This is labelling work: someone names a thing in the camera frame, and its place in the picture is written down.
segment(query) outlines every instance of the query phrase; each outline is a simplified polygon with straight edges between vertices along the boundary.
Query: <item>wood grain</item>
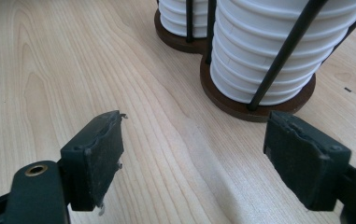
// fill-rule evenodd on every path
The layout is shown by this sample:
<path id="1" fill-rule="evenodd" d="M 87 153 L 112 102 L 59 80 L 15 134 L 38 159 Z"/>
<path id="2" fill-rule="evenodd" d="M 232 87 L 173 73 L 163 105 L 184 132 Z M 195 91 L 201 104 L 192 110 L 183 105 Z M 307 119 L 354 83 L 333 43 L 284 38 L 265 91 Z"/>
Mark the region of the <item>wood grain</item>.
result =
<path id="1" fill-rule="evenodd" d="M 156 1 L 0 0 L 0 195 L 14 173 L 119 109 L 124 168 L 106 212 L 73 223 L 339 223 L 307 211 L 262 153 L 265 124 L 234 119 L 203 93 L 201 55 L 156 35 Z M 297 116 L 353 150 L 356 31 L 317 73 Z"/>

